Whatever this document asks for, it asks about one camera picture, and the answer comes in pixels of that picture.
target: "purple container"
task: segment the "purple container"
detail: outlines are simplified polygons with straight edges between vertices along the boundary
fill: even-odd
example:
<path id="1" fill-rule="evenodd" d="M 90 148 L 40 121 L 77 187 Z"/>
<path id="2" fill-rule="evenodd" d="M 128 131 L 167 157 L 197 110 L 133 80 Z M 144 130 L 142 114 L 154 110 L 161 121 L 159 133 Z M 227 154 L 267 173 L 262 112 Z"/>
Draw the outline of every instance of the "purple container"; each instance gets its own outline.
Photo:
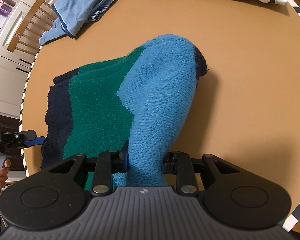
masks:
<path id="1" fill-rule="evenodd" d="M 12 11 L 12 8 L 6 4 L 3 4 L 0 8 L 0 15 L 7 17 Z"/>

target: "circular cap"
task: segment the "circular cap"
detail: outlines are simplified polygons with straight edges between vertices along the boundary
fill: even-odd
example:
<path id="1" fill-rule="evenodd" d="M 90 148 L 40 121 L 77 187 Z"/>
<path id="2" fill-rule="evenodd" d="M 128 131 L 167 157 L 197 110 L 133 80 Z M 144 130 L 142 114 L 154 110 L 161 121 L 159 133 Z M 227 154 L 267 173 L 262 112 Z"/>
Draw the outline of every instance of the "circular cap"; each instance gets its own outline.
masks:
<path id="1" fill-rule="evenodd" d="M 244 186 L 234 189 L 231 198 L 239 206 L 257 208 L 267 203 L 268 194 L 258 187 Z"/>
<path id="2" fill-rule="evenodd" d="M 58 199 L 58 192 L 51 187 L 33 187 L 21 195 L 21 201 L 31 208 L 44 208 Z"/>
<path id="3" fill-rule="evenodd" d="M 106 193 L 109 190 L 109 188 L 106 185 L 96 185 L 93 187 L 92 190 L 95 193 L 103 194 L 103 193 Z"/>
<path id="4" fill-rule="evenodd" d="M 187 194 L 191 194 L 197 191 L 197 188 L 195 186 L 192 185 L 185 185 L 181 187 L 181 191 L 183 193 L 187 193 Z"/>

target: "round table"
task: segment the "round table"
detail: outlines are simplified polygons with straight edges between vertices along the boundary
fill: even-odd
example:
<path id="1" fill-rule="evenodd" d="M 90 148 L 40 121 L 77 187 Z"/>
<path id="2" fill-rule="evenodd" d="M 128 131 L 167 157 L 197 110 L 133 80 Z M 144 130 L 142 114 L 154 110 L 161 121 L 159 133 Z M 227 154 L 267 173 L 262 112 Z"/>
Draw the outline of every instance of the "round table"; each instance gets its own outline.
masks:
<path id="1" fill-rule="evenodd" d="M 186 123 L 172 146 L 212 153 L 283 186 L 300 214 L 300 17 L 290 6 L 239 0 L 117 0 L 75 39 L 44 45 L 32 65 L 22 130 L 47 135 L 53 78 L 124 56 L 158 35 L 188 38 L 204 55 Z M 40 147 L 24 150 L 27 174 L 40 170 Z M 290 216 L 286 229 L 298 218 Z"/>

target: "metal screw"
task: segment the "metal screw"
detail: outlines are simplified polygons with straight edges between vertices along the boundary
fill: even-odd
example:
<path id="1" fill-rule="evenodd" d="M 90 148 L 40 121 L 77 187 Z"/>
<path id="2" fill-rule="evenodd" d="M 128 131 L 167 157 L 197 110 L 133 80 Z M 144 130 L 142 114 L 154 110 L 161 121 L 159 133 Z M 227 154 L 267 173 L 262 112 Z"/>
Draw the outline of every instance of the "metal screw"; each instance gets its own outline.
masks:
<path id="1" fill-rule="evenodd" d="M 93 192 L 98 194 L 106 193 L 109 188 L 106 185 L 96 185 L 92 188 Z"/>
<path id="2" fill-rule="evenodd" d="M 195 193 L 197 191 L 197 188 L 192 185 L 185 185 L 181 187 L 181 191 L 186 194 Z"/>

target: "hand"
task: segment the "hand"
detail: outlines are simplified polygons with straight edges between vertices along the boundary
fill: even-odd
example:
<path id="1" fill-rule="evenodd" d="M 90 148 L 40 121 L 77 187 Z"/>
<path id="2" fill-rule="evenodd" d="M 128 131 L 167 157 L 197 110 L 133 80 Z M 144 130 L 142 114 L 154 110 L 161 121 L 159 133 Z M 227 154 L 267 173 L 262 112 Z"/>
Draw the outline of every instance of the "hand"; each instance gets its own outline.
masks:
<path id="1" fill-rule="evenodd" d="M 11 165 L 11 162 L 9 159 L 7 159 L 4 162 L 4 167 L 0 169 L 0 187 L 4 188 L 6 186 L 6 181 L 8 179 L 8 172 L 9 172 L 9 167 Z"/>

